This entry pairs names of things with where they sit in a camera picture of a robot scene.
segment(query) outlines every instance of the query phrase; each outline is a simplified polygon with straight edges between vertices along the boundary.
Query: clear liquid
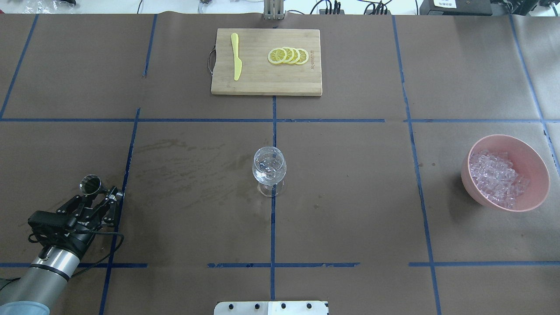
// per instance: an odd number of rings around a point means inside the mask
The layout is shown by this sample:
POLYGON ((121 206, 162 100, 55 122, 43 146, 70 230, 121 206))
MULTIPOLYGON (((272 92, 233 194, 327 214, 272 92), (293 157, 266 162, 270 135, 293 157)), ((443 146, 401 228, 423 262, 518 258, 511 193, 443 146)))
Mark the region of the clear liquid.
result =
POLYGON ((286 175, 286 163, 272 153, 263 154, 253 165, 253 175, 263 185, 278 184, 286 175))

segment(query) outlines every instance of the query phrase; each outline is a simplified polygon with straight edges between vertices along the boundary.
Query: brown table surface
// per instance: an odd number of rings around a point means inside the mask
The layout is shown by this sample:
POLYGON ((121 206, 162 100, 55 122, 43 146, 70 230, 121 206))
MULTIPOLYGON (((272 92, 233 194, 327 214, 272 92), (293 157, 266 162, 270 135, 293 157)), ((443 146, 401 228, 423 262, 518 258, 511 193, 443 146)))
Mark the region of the brown table surface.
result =
MULTIPOLYGON (((0 30, 0 275, 25 272, 40 250, 27 218, 84 175, 126 186, 122 248, 52 314, 560 309, 557 18, 0 15, 0 30), (323 95, 211 95, 220 27, 320 29, 323 95), (491 210, 463 188, 463 158, 494 133, 544 159, 538 209, 491 210), (267 145, 288 165, 272 200, 251 174, 267 145)), ((98 237, 82 262, 110 247, 98 237)))

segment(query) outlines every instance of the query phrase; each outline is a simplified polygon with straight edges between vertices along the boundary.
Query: wine glass base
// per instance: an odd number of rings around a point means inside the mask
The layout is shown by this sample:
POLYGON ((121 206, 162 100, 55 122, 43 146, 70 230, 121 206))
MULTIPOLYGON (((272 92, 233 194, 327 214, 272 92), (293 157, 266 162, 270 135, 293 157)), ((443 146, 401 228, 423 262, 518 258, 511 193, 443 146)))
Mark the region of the wine glass base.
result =
POLYGON ((263 185, 263 184, 259 183, 257 185, 257 189, 259 190, 259 192, 263 196, 272 198, 272 196, 277 196, 280 193, 282 193, 282 191, 284 190, 284 181, 281 181, 278 184, 273 185, 273 186, 263 185))

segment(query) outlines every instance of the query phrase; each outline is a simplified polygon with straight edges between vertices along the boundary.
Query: wine glass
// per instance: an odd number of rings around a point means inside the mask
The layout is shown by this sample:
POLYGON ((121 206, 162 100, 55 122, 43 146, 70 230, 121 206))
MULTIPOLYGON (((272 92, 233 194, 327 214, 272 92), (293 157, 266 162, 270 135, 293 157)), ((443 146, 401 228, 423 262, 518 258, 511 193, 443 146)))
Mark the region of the wine glass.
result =
POLYGON ((266 197, 277 196, 284 188, 286 161, 282 152, 273 146, 258 149, 253 158, 253 176, 257 189, 266 197))

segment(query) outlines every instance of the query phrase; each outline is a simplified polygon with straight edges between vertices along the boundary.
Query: knife handle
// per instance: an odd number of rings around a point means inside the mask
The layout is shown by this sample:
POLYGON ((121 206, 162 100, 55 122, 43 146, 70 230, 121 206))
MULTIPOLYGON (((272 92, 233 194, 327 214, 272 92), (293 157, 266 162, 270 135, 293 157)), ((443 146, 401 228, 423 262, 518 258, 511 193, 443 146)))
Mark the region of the knife handle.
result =
POLYGON ((237 33, 231 33, 231 45, 234 48, 234 57, 238 57, 239 36, 237 33))

